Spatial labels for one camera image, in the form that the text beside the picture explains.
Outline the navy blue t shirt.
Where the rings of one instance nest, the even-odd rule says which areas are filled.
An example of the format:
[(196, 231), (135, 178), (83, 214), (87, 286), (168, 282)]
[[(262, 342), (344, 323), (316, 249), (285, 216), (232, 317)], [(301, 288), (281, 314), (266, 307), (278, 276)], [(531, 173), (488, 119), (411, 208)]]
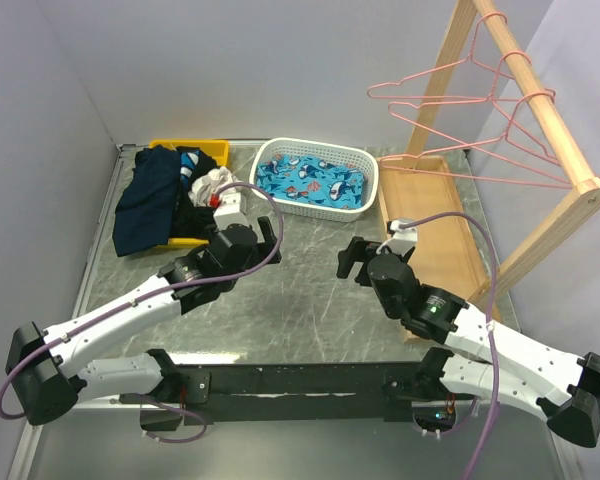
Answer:
[(131, 182), (115, 208), (112, 239), (118, 257), (167, 243), (180, 169), (179, 154), (163, 146), (144, 148), (135, 155)]

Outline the pink wire hanger front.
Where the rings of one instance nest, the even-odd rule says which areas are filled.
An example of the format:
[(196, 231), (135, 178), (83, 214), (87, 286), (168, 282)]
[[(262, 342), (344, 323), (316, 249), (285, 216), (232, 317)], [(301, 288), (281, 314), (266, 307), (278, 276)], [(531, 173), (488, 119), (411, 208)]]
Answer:
[[(380, 95), (380, 100), (386, 100), (387, 110), (390, 116), (402, 120), (413, 126), (411, 139), (407, 146), (407, 151), (402, 154), (393, 154), (379, 157), (377, 162), (379, 167), (386, 170), (396, 170), (405, 172), (420, 173), (422, 170), (418, 167), (426, 159), (439, 157), (444, 153), (452, 151), (478, 152), (489, 158), (494, 158), (505, 162), (516, 168), (532, 172), (536, 175), (548, 178), (548, 183), (530, 182), (522, 180), (512, 180), (506, 178), (485, 177), (481, 179), (487, 182), (504, 183), (513, 185), (523, 185), (540, 188), (552, 188), (566, 190), (571, 187), (571, 182), (565, 176), (554, 176), (544, 170), (534, 168), (526, 163), (517, 162), (509, 157), (495, 153), (490, 147), (492, 145), (504, 142), (517, 150), (528, 154), (538, 160), (557, 166), (559, 160), (557, 156), (549, 152), (549, 149), (539, 139), (534, 137), (525, 128), (521, 127), (515, 121), (517, 108), (522, 102), (531, 99), (531, 94), (520, 98), (500, 98), (490, 93), (485, 97), (459, 96), (459, 95), (422, 95), (422, 96), (389, 96)], [(512, 103), (514, 110), (508, 113), (500, 107), (501, 103)], [(464, 142), (456, 137), (447, 135), (430, 125), (424, 115), (431, 113), (435, 115), (442, 106), (465, 106), (488, 104), (493, 107), (503, 118), (506, 119), (504, 130), (497, 137), (475, 142)], [(437, 149), (426, 150), (419, 147), (416, 142), (416, 133), (421, 132), (428, 136), (434, 134), (450, 142), (448, 146)]]

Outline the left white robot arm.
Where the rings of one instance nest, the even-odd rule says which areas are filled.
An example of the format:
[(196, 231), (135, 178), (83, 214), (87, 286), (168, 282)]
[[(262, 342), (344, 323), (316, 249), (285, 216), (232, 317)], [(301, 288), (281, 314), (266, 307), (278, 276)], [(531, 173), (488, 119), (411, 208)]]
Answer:
[(214, 302), (239, 278), (280, 262), (282, 228), (272, 227), (266, 216), (258, 225), (258, 231), (230, 225), (134, 290), (83, 316), (45, 329), (35, 323), (18, 328), (5, 370), (22, 417), (44, 425), (80, 402), (109, 395), (178, 400), (183, 375), (165, 351), (109, 360), (101, 356), (145, 329)]

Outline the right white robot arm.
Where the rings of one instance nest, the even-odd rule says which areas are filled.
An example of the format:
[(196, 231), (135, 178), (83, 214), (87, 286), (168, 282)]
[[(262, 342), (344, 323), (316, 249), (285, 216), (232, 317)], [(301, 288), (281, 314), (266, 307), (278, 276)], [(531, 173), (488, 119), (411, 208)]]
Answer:
[(543, 420), (572, 444), (597, 445), (600, 435), (600, 355), (566, 353), (499, 322), (488, 323), (476, 306), (420, 282), (408, 254), (396, 255), (355, 236), (338, 254), (337, 277), (362, 265), (356, 283), (374, 290), (385, 315), (435, 342), (416, 382), (437, 399), (447, 391), (482, 398)]

